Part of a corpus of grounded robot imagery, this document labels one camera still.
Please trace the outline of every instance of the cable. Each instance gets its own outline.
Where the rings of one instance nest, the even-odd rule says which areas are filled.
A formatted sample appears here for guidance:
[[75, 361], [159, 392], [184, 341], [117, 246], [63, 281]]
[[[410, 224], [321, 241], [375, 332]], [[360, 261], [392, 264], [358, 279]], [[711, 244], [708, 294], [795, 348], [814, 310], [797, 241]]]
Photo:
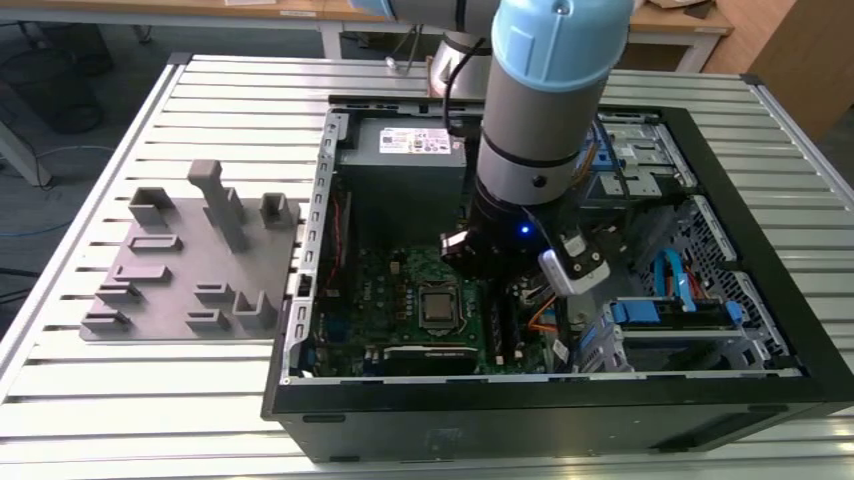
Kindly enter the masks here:
[[412, 49], [410, 50], [410, 62], [406, 64], [406, 71], [403, 76], [410, 75], [410, 70], [412, 70], [412, 61], [415, 60], [415, 52], [418, 51], [418, 42], [422, 40], [422, 32], [424, 31], [424, 25], [419, 25], [415, 30], [415, 41], [412, 42]]
[[59, 225], [55, 225], [55, 226], [52, 226], [49, 228], [45, 228], [43, 230], [36, 230], [33, 232], [0, 233], [0, 237], [5, 237], [5, 238], [35, 237], [36, 235], [41, 235], [43, 233], [49, 233], [53, 230], [59, 230], [60, 228], [64, 228], [68, 225], [71, 225], [71, 221], [68, 221], [65, 223], [60, 223]]
[[587, 149], [587, 154], [584, 155], [584, 161], [582, 162], [582, 167], [579, 168], [578, 173], [574, 175], [572, 180], [570, 182], [570, 188], [578, 186], [580, 182], [587, 178], [587, 174], [590, 173], [590, 167], [592, 166], [592, 162], [596, 159], [596, 154], [599, 153], [599, 135], [596, 133], [596, 127], [591, 128], [592, 131], [592, 143], [590, 144], [590, 148]]
[[335, 275], [338, 274], [338, 267], [342, 262], [342, 230], [340, 230], [340, 220], [342, 220], [342, 208], [338, 204], [338, 197], [332, 195], [332, 204], [335, 205], [335, 264], [332, 265], [332, 271], [329, 272], [329, 277], [325, 279], [324, 290], [329, 289], [329, 284], [335, 279]]
[[482, 38], [480, 40], [478, 40], [478, 43], [475, 43], [475, 46], [471, 47], [471, 49], [468, 50], [468, 53], [466, 53], [466, 56], [463, 57], [460, 62], [456, 64], [456, 67], [454, 67], [454, 70], [451, 71], [451, 75], [448, 76], [448, 81], [444, 85], [444, 96], [442, 97], [442, 120], [444, 121], [444, 129], [448, 131], [448, 134], [454, 137], [464, 137], [462, 132], [456, 130], [455, 127], [451, 126], [451, 91], [454, 90], [454, 82], [456, 82], [456, 77], [459, 76], [459, 73], [463, 71], [463, 68], [466, 68], [466, 65], [468, 64], [471, 57], [475, 56], [475, 51], [480, 49], [484, 43], [486, 43], [486, 38]]
[[[36, 155], [35, 154], [35, 149], [32, 147], [32, 144], [27, 141], [27, 139], [24, 137], [17, 135], [17, 133], [15, 133], [15, 135], [27, 144], [27, 147], [29, 148], [29, 151], [33, 153], [33, 158], [36, 159], [36, 183], [37, 183], [36, 186], [44, 192], [51, 191], [53, 189], [53, 186], [48, 187], [47, 185], [44, 185], [41, 183], [41, 173], [40, 173], [40, 168], [39, 168], [41, 166], [41, 163], [39, 162], [39, 160], [41, 158], [47, 157], [48, 155], [53, 155], [55, 153], [65, 152], [68, 150], [104, 150], [104, 151], [107, 151], [109, 153], [113, 153], [116, 151], [115, 148], [101, 147], [100, 145], [72, 145], [72, 146], [68, 146], [68, 147], [55, 148], [55, 149], [48, 150], [47, 152], [43, 152], [39, 155]], [[24, 178], [23, 175], [0, 174], [0, 176], [1, 177], [11, 177], [11, 178]]]
[[539, 320], [539, 317], [543, 315], [543, 312], [546, 312], [548, 307], [551, 307], [551, 304], [555, 303], [556, 299], [558, 299], [558, 296], [552, 295], [552, 297], [548, 299], [546, 304], [540, 307], [539, 311], [534, 314], [534, 316], [531, 317], [531, 320], [528, 321], [528, 330], [539, 330], [539, 331], [543, 331], [543, 332], [556, 332], [558, 331], [558, 329], [555, 327], [551, 327], [548, 325], [539, 325], [536, 323], [536, 321]]

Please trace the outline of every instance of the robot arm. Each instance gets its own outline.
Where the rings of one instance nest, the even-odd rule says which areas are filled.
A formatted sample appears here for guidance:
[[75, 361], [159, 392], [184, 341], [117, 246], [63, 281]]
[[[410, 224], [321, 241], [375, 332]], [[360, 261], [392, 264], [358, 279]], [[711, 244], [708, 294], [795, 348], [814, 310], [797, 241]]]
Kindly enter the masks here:
[[563, 234], [562, 212], [604, 84], [627, 42], [632, 0], [351, 3], [394, 19], [491, 37], [476, 194], [468, 230], [443, 238], [446, 262], [471, 277], [508, 278], [538, 258], [542, 265], [542, 255], [551, 252], [550, 278], [558, 276], [555, 268], [570, 280], [587, 277], [604, 259], [591, 260], [588, 252], [578, 261], [578, 242], [566, 246], [576, 234]]

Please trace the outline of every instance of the black cable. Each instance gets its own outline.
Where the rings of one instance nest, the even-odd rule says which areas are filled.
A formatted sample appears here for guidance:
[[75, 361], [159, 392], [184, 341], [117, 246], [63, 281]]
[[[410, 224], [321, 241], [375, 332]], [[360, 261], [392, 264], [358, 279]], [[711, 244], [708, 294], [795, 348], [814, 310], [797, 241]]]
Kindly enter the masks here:
[[424, 25], [419, 25], [415, 29], [415, 40], [412, 41], [412, 49], [410, 50], [410, 61], [406, 64], [406, 73], [404, 76], [410, 74], [412, 70], [412, 61], [415, 60], [415, 52], [418, 51], [418, 42], [422, 39], [422, 32], [424, 31]]
[[39, 190], [41, 190], [43, 192], [49, 192], [51, 190], [53, 190], [53, 185], [45, 185], [41, 182], [41, 161], [39, 160], [39, 155], [36, 155], [36, 149], [32, 146], [32, 143], [29, 143], [29, 140], [27, 140], [24, 136], [20, 133], [17, 133], [9, 125], [7, 125], [7, 127], [9, 128], [9, 131], [12, 132], [12, 134], [21, 141], [21, 143], [27, 145], [27, 148], [29, 149], [29, 153], [32, 153], [32, 158], [36, 161], [36, 184], [37, 184], [36, 186], [39, 187]]
[[608, 150], [608, 157], [611, 157], [611, 165], [614, 166], [614, 175], [616, 175], [616, 180], [619, 181], [619, 187], [623, 190], [623, 198], [627, 201], [631, 201], [631, 193], [628, 192], [628, 182], [626, 181], [626, 175], [623, 174], [623, 167], [616, 160], [616, 152], [614, 152], [614, 144], [611, 143], [611, 136], [608, 135], [608, 131], [604, 129], [604, 125], [602, 124], [602, 119], [599, 115], [592, 117], [594, 122], [594, 131], [599, 130], [604, 135], [604, 147]]
[[451, 75], [448, 76], [448, 81], [444, 85], [444, 97], [442, 98], [442, 119], [444, 121], [444, 129], [448, 131], [448, 134], [455, 137], [464, 137], [466, 135], [460, 130], [456, 129], [456, 127], [451, 126], [451, 91], [454, 90], [454, 82], [456, 82], [459, 73], [463, 71], [463, 68], [466, 68], [471, 57], [475, 56], [475, 52], [480, 49], [484, 43], [486, 38], [478, 40], [478, 43], [475, 43], [475, 46], [471, 47], [468, 53], [466, 53], [466, 56], [456, 64], [456, 67], [454, 67]]

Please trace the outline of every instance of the aluminum profile table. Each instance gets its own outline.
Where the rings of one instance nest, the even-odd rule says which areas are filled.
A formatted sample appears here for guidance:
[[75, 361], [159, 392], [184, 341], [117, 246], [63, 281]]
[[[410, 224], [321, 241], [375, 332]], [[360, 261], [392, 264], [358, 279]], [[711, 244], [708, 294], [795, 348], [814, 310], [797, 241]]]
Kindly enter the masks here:
[[[196, 158], [241, 198], [307, 200], [327, 95], [427, 89], [380, 62], [196, 55], [169, 65], [0, 344], [0, 478], [835, 479], [854, 475], [854, 409], [704, 454], [315, 465], [259, 417], [268, 341], [89, 345], [79, 325], [140, 186], [197, 196]], [[854, 196], [763, 87], [615, 72], [607, 103], [686, 107], [822, 324], [854, 360]]]

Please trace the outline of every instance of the wooden desk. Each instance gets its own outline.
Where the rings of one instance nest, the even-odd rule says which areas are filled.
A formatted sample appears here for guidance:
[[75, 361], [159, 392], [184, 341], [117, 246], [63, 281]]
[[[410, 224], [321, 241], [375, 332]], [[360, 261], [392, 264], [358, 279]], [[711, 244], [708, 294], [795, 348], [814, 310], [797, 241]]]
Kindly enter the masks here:
[[[390, 25], [383, 17], [366, 15], [350, 6], [347, 0], [325, 0], [323, 18], [342, 22], [342, 31], [406, 31], [378, 25]], [[732, 24], [718, 9], [703, 20], [684, 15], [682, 9], [666, 10], [647, 3], [631, 18], [628, 42], [635, 44], [680, 45], [687, 47], [678, 72], [702, 70], [722, 37], [732, 33]]]
[[225, 6], [224, 0], [0, 0], [0, 8], [280, 19], [319, 17], [324, 2], [279, 0], [275, 5]]
[[[223, 0], [0, 0], [0, 18], [11, 20], [119, 23], [131, 25], [281, 28], [316, 30], [325, 57], [339, 59], [340, 33], [406, 32], [410, 25], [387, 22], [350, 7], [347, 0], [279, 0], [275, 5], [225, 6]], [[718, 40], [732, 31], [714, 10], [706, 20], [680, 10], [644, 5], [631, 20], [630, 42], [682, 45], [678, 71], [699, 72]], [[427, 28], [424, 33], [442, 33]]]

